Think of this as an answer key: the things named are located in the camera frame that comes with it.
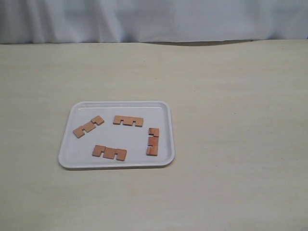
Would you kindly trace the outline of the notched wooden piece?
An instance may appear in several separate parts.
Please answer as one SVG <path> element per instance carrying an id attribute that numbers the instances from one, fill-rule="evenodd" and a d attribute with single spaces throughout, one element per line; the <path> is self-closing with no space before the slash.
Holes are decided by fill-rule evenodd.
<path id="1" fill-rule="evenodd" d="M 143 126 L 143 118 L 142 117 L 131 117 L 131 116 L 123 116 L 116 115 L 113 120 L 114 125 L 123 124 L 125 126 L 133 126 L 142 127 Z"/>
<path id="2" fill-rule="evenodd" d="M 148 156 L 158 155 L 159 128 L 149 128 L 149 139 L 146 154 Z"/>
<path id="3" fill-rule="evenodd" d="M 85 133 L 89 133 L 94 130 L 97 126 L 100 126 L 104 123 L 104 119 L 101 116 L 96 116 L 90 120 L 90 122 L 76 128 L 73 130 L 73 134 L 79 139 L 85 135 Z"/>
<path id="4" fill-rule="evenodd" d="M 107 159 L 116 158 L 117 161 L 125 161 L 127 150 L 115 149 L 115 148 L 110 148 L 110 147 L 101 146 L 101 145 L 95 145 L 93 152 L 92 152 L 92 156 L 100 157 L 101 155 L 103 156 L 103 158 L 107 158 Z"/>

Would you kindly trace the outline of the white backdrop cloth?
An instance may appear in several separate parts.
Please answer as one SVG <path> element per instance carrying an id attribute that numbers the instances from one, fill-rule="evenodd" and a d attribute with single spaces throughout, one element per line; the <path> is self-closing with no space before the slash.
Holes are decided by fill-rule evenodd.
<path id="1" fill-rule="evenodd" d="M 306 39 L 305 0 L 3 0 L 1 43 Z"/>

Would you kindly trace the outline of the white rectangular plastic tray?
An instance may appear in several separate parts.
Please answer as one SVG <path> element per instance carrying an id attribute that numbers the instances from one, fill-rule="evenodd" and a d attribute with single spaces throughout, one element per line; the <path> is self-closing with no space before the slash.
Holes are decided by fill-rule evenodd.
<path id="1" fill-rule="evenodd" d="M 115 115 L 142 117 L 143 126 L 114 125 Z M 81 138 L 73 130 L 101 116 L 104 123 Z M 159 128 L 158 155 L 146 154 L 149 128 Z M 125 161 L 92 156 L 95 145 L 127 150 Z M 163 167 L 175 157 L 171 111 L 163 101 L 84 101 L 69 114 L 58 155 L 62 167 L 72 169 Z"/>

